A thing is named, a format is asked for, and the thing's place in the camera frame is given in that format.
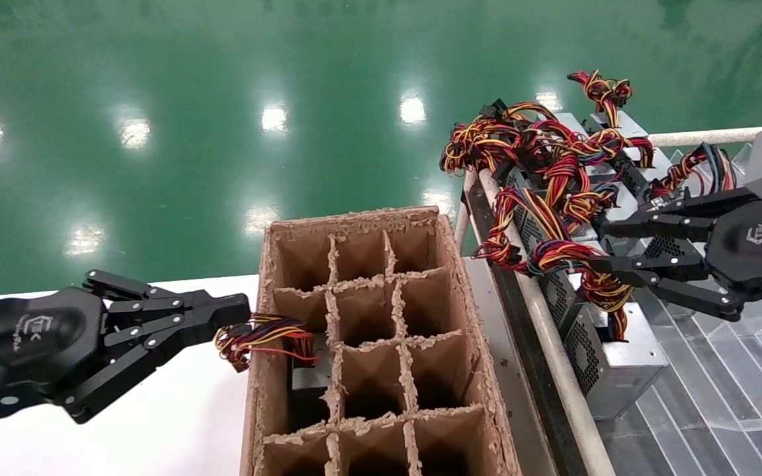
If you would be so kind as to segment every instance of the cardboard box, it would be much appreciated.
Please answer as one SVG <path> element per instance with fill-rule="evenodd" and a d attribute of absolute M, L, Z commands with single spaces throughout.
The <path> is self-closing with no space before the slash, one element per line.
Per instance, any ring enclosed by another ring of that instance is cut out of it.
<path fill-rule="evenodd" d="M 259 311 L 325 334 L 330 385 L 324 405 L 293 409 L 287 356 L 252 355 L 243 476 L 520 475 L 472 289 L 438 209 L 273 223 L 260 278 Z M 295 428 L 297 412 L 317 422 Z"/>

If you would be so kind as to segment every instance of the green floor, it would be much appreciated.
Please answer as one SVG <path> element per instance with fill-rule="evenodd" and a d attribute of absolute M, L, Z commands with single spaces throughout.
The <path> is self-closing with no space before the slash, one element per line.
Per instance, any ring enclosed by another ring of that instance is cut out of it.
<path fill-rule="evenodd" d="M 257 271 L 272 219 L 436 203 L 455 121 L 587 114 L 628 77 L 651 132 L 762 124 L 746 0 L 0 1 L 0 293 Z"/>

